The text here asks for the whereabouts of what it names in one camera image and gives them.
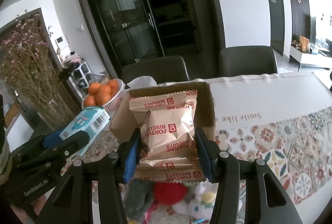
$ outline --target red ball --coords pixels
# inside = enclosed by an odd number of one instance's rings
[[[173,205],[181,201],[187,193],[187,187],[180,183],[161,183],[154,185],[154,199],[163,205]]]

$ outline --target tissue package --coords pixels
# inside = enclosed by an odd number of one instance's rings
[[[60,133],[62,140],[70,137],[76,132],[83,130],[89,134],[89,143],[78,151],[80,156],[87,151],[97,135],[107,125],[110,120],[109,114],[102,106],[91,106],[84,108],[75,119]]]

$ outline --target glass door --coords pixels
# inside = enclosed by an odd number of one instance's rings
[[[142,0],[92,0],[94,16],[102,21],[107,40],[119,65],[124,66],[144,59],[162,56],[163,51],[149,6]]]

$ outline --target barcode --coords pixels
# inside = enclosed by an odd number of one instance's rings
[[[104,122],[108,119],[108,116],[105,112],[103,112],[98,118],[97,120],[93,123],[93,126],[96,128],[96,129],[99,129],[100,126],[102,124],[104,124]]]

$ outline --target biscuit packet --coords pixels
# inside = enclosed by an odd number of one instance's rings
[[[145,147],[135,177],[156,181],[203,177],[194,141],[196,98],[197,91],[188,90],[130,99]]]

